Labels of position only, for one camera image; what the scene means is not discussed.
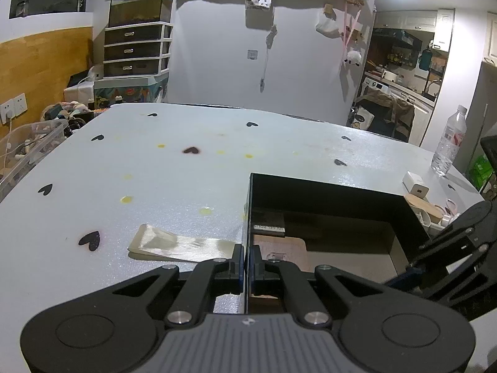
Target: fish tank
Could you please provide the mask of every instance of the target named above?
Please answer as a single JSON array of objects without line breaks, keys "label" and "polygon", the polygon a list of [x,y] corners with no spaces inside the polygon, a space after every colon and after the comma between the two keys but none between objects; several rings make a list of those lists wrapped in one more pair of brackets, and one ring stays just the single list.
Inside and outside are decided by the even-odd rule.
[{"label": "fish tank", "polygon": [[109,27],[170,22],[172,0],[110,0]]}]

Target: drawer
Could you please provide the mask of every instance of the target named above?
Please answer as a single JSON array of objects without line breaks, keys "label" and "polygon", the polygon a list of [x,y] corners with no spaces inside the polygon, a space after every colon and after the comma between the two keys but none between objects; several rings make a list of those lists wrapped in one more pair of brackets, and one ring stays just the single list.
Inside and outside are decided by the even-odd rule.
[{"label": "drawer", "polygon": [[128,60],[103,64],[104,77],[156,76],[167,69],[169,58]]},{"label": "drawer", "polygon": [[105,44],[155,41],[162,37],[162,25],[127,27],[105,31]]},{"label": "drawer", "polygon": [[108,46],[104,49],[104,60],[158,58],[161,55],[161,42],[120,44],[118,46]]}]

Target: stuffed animal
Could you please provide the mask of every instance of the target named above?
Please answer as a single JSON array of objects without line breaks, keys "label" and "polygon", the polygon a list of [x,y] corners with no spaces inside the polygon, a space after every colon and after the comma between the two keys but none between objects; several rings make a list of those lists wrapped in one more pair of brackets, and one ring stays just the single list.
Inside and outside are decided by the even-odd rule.
[{"label": "stuffed animal", "polygon": [[356,66],[360,66],[362,63],[362,54],[358,51],[350,51],[347,53],[347,58],[345,59],[345,63],[349,62],[349,64],[355,64]]}]

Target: kitchen cabinet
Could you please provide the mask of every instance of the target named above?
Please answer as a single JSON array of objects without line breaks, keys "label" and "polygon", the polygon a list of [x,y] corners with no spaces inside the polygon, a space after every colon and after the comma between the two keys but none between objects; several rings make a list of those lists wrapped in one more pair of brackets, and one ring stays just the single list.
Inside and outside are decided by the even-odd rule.
[{"label": "kitchen cabinet", "polygon": [[376,15],[375,28],[435,32],[436,11],[383,11]]},{"label": "kitchen cabinet", "polygon": [[485,51],[483,52],[484,62],[497,67],[497,15],[488,14],[486,26]]},{"label": "kitchen cabinet", "polygon": [[402,29],[410,31],[435,32],[436,11],[406,11]]},{"label": "kitchen cabinet", "polygon": [[383,11],[376,14],[375,28],[402,29],[402,11]]},{"label": "kitchen cabinet", "polygon": [[453,25],[454,10],[438,10],[435,37],[433,38],[434,49],[442,52],[449,51]]}]

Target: drawer unit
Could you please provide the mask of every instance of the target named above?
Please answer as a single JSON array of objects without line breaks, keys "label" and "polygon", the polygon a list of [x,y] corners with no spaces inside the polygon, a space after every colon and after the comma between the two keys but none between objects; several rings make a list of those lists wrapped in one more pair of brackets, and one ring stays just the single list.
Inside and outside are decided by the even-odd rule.
[{"label": "drawer unit", "polygon": [[159,76],[168,71],[169,56],[103,62],[103,74],[105,78]]},{"label": "drawer unit", "polygon": [[158,58],[169,53],[171,40],[163,42],[142,42],[114,44],[104,47],[104,60],[120,60],[124,58]]},{"label": "drawer unit", "polygon": [[172,25],[153,22],[105,30],[104,78],[161,76],[169,71]]},{"label": "drawer unit", "polygon": [[152,23],[133,27],[116,27],[105,30],[105,44],[119,44],[140,41],[160,41],[163,35],[171,36],[171,24]]}]

